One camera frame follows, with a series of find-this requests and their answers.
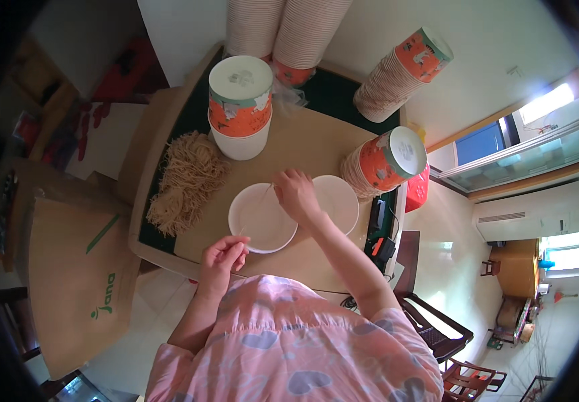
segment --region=hand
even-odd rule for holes
[[[245,255],[249,250],[246,236],[225,236],[203,252],[200,266],[200,280],[197,294],[220,300],[227,292],[231,271],[238,271],[245,265]]]
[[[278,202],[289,217],[302,227],[310,228],[323,215],[309,174],[288,169],[274,173],[273,183]]]

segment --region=stack of paper bowls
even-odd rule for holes
[[[381,123],[453,60],[450,46],[430,28],[420,28],[384,57],[355,93],[366,119]]]
[[[271,123],[269,65],[253,56],[233,56],[209,73],[207,118],[213,138],[227,157],[243,161],[261,153]]]
[[[284,5],[285,0],[229,0],[226,52],[259,58],[269,56]]]
[[[352,0],[287,0],[273,52],[283,74],[279,80],[286,81],[288,70],[290,76],[310,77],[350,4]]]
[[[426,162],[421,138],[407,127],[397,127],[355,149],[341,164],[341,176],[366,201],[420,174]]]

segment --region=wooden chair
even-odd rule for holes
[[[500,267],[502,265],[501,262],[493,261],[493,260],[482,261],[482,264],[487,266],[487,270],[486,270],[486,273],[480,273],[479,274],[479,276],[481,276],[481,277],[486,277],[488,275],[496,276],[499,273]]]
[[[444,381],[444,398],[442,401],[474,401],[485,390],[491,392],[499,391],[506,379],[506,373],[479,367],[468,362],[460,363],[455,359],[449,360],[452,361],[452,366],[441,374],[441,378]],[[465,376],[461,373],[462,369],[470,369],[473,372],[469,376]],[[496,380],[496,375],[502,375],[503,377]]]
[[[17,347],[22,361],[39,356],[39,341],[35,332],[28,289],[12,287],[0,289],[0,308],[4,316],[4,324]]]
[[[430,304],[420,299],[416,294],[399,293],[396,291],[395,295],[397,296],[399,304],[403,308],[403,312],[406,313],[406,317],[410,320],[415,331],[417,331],[417,333],[422,337],[428,347],[432,349],[432,355],[435,356],[439,364],[464,349],[468,342],[473,339],[473,333],[471,331],[433,308]],[[425,318],[423,318],[422,314],[406,299],[409,299],[429,311],[433,316],[437,317],[446,325],[460,333],[461,337],[450,339],[441,333],[437,328],[433,327]]]

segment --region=pink shirt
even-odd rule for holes
[[[146,400],[440,401],[439,365],[401,310],[368,321],[295,280],[234,282],[196,356],[164,343]]]

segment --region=air conditioner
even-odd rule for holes
[[[579,231],[579,181],[475,205],[485,241],[537,239]]]

